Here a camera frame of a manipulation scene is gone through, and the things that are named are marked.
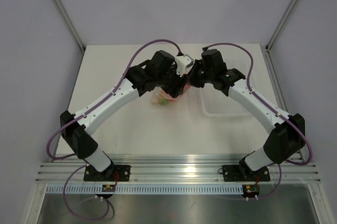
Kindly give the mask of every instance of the gray wall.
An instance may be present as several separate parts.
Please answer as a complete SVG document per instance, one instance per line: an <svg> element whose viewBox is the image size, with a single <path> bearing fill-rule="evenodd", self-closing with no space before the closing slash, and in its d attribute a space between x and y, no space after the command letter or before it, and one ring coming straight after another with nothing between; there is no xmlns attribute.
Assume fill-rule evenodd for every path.
<svg viewBox="0 0 337 224"><path fill-rule="evenodd" d="M85 44L266 44L289 1L62 0Z"/></svg>
<svg viewBox="0 0 337 224"><path fill-rule="evenodd" d="M80 53L51 0L0 0L0 223L20 223Z"/></svg>
<svg viewBox="0 0 337 224"><path fill-rule="evenodd" d="M301 0L272 49L291 112L306 119L314 161L337 219L337 0Z"/></svg>

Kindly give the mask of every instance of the transparent bin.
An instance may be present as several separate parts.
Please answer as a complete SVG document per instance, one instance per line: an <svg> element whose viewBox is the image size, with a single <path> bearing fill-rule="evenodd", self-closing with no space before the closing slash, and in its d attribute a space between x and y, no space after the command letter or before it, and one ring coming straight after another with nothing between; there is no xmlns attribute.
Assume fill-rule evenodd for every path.
<svg viewBox="0 0 337 224"><path fill-rule="evenodd" d="M227 68L236 68L245 76L248 74L249 65L241 59L225 59ZM254 79L251 76L251 86L254 86ZM199 88L201 107L205 115L209 117L238 117L251 115L243 106L230 97L225 96L221 91L213 88L211 84L205 84L204 88Z"/></svg>

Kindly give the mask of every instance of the purple cable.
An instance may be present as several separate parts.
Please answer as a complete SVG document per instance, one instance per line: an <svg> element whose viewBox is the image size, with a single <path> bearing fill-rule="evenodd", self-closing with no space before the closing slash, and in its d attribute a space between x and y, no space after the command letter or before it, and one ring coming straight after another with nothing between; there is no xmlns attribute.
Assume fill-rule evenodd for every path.
<svg viewBox="0 0 337 224"><path fill-rule="evenodd" d="M129 68L131 67L131 64L133 62L133 60L135 59L135 57L146 47L148 47L151 44L154 43L160 43L160 42L165 42L165 43L169 43L169 44L173 44L177 49L178 49L178 53L181 54L181 49L179 48L178 44L176 44L175 42L171 41L171 40L167 40L167 39L157 39L157 40L153 40L151 42L148 42L147 44L144 44L142 47L140 47L136 53L132 56L130 62L128 63L122 78L120 79L120 81L117 83L116 87L112 90L111 93L109 93L107 96L105 96L100 102L98 102L95 106L93 106L92 108L90 108L87 112L84 113L84 115L88 115L90 114L92 111L94 111L97 107L99 107L101 104L103 104L107 99L109 99L120 87L120 85L122 84L122 81L124 80L127 71L129 70ZM49 138L48 142L47 142L47 146L46 146L46 151L47 151L47 155L52 159L52 160L62 160L64 158L67 157L73 157L75 154L69 154L63 157L55 157L51 154L50 152L50 146L52 141L54 140L54 138L66 127L68 127L69 125L75 123L76 121L82 119L84 117L84 115L80 115L78 117L76 117L75 119L73 119L72 121L70 121L69 123L65 124L64 126L62 126L60 129L58 129L55 133L52 134L52 136Z"/></svg>
<svg viewBox="0 0 337 224"><path fill-rule="evenodd" d="M100 216L100 217L98 217L98 218L92 219L92 218L86 218L86 217L83 217L83 216L78 215L77 213L75 213L75 212L70 208L70 206L68 205L67 199L66 199L66 197L65 197L65 189L66 189L66 187L67 187L67 185L68 185L68 182L70 181L70 179L72 178L72 176L73 176L76 172L78 172L79 170L81 170L81 169L83 169L83 168L85 168L85 167L86 167L86 165L83 165L83 166L77 168L75 171L73 171L73 173L71 173L71 175L70 175L70 176L68 177L68 179L66 180L66 182L65 182L65 184L64 184L64 187L63 187L63 193L62 193L62 195L63 195L63 201L64 201L64 204L65 204L65 207L67 208L67 210L68 210L73 216L76 216L76 217L78 217L78 218L80 218L80 219L82 219L82 220L88 220L88 221L98 221L98 220L103 220L103 219L105 218L105 216L107 216L107 214L109 213L110 206L112 205L111 202L108 201L107 199L104 199L104 198L103 198L103 200L105 201L105 203L106 203L106 205L107 205L106 212L105 212L102 216Z"/></svg>
<svg viewBox="0 0 337 224"><path fill-rule="evenodd" d="M245 48L241 47L240 45L237 45L237 44L232 44L232 43L217 43L217 44L211 44L211 45L208 45L207 48L210 48L210 47L213 47L213 46L217 46L217 45L230 45L230 46L234 46L234 47L237 47L241 50L243 50L244 52L246 52L249 56L249 58L251 59L251 66L249 68L249 71L248 71L248 75L247 75L247 87L248 87L248 90L261 102L263 103L268 109L270 109L274 114L277 115L277 111L271 107L264 99L262 99L256 92L254 92L252 90L252 87L250 85L250 78L251 78L251 74L252 74L252 70L253 70L253 64L254 64L254 60L253 60L253 56L252 54L246 50ZM307 145L308 147L308 150L309 150L309 157L307 159L307 161L305 162L293 162L293 161L290 161L290 160L286 160L287 162L291 163L291 164L294 164L294 165L299 165L299 166L303 166L303 165L307 165L311 162L312 160L312 147L308 141L308 139L306 138L306 136L293 124L291 123L291 121L289 121L287 118L285 118L283 115L280 115L280 118L282 120L284 120L285 122L287 122L301 137L302 139L304 140L305 144Z"/></svg>
<svg viewBox="0 0 337 224"><path fill-rule="evenodd" d="M89 198L86 198L86 199L82 200L81 202L77 203L77 205L74 206L73 209L74 209L74 208L77 208L77 207L79 207L80 205L82 205L83 203L85 203L85 202L87 202L87 201L89 201L89 200L93 200L93 199L96 199L96 200L97 200L96 197L89 197ZM112 203L111 203L110 201L108 201L108 203L109 203L109 205L110 205L110 207L111 207L111 209L112 209L112 217L111 217L111 218L114 218L114 217L115 217L115 208L114 208L114 206L112 205ZM67 211L66 213L63 213L63 214L61 214L61 215L59 215L59 216L62 217L62 216L67 215L68 213L70 213L70 212Z"/></svg>
<svg viewBox="0 0 337 224"><path fill-rule="evenodd" d="M275 187L275 189L273 191L271 191L270 193L268 193L267 195L263 195L261 197L259 197L259 199L266 199L269 198L270 196L274 195L275 192L278 190L278 188L280 187L281 184L281 180L282 180L282 169L281 169L281 165L278 165L279 167L279 173L280 173L280 177L279 177L279 182L277 182L277 185Z"/></svg>

